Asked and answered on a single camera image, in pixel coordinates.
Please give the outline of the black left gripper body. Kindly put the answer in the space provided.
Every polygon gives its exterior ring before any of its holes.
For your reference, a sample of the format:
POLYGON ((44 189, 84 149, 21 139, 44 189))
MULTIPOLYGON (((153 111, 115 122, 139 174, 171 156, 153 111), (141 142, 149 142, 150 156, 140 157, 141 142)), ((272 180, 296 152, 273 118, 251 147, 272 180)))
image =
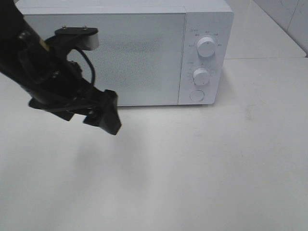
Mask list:
POLYGON ((80 65, 69 61, 64 54, 56 52, 38 53, 25 49, 18 54, 22 70, 25 72, 29 85, 26 90, 31 98, 41 104, 59 106, 71 113, 87 115, 92 107, 91 97, 95 90, 96 79, 93 64, 79 48, 75 48, 85 60, 91 71, 91 80, 82 76, 80 65))

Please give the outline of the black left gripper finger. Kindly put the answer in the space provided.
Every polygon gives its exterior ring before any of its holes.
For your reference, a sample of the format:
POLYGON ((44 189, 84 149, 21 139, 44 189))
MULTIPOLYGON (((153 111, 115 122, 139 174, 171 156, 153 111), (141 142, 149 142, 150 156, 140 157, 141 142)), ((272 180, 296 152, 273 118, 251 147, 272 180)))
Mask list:
POLYGON ((41 104, 39 101, 37 101, 36 99, 32 98, 29 103, 28 106, 34 109, 38 109, 38 110, 42 110, 45 112, 49 112, 61 119, 64 119, 66 121, 70 121, 72 119, 72 117, 74 116, 74 113, 71 113, 63 108, 60 108, 59 106, 50 106, 50 105, 46 105, 46 104, 41 104))
POLYGON ((111 135, 116 135, 121 128, 121 121, 117 111, 118 95, 115 91, 95 90, 92 94, 92 107, 83 120, 84 124, 100 127, 111 135))

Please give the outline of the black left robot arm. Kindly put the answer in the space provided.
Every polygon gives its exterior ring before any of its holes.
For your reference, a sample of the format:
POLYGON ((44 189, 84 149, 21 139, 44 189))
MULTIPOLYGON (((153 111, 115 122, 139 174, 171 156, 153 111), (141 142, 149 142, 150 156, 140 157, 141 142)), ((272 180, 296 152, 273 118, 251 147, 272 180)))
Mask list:
POLYGON ((0 71, 30 96, 31 108, 116 135, 121 128, 118 96, 95 88, 96 72, 85 52, 98 47, 98 29, 65 27, 43 40, 26 22, 16 1, 0 3, 0 71))

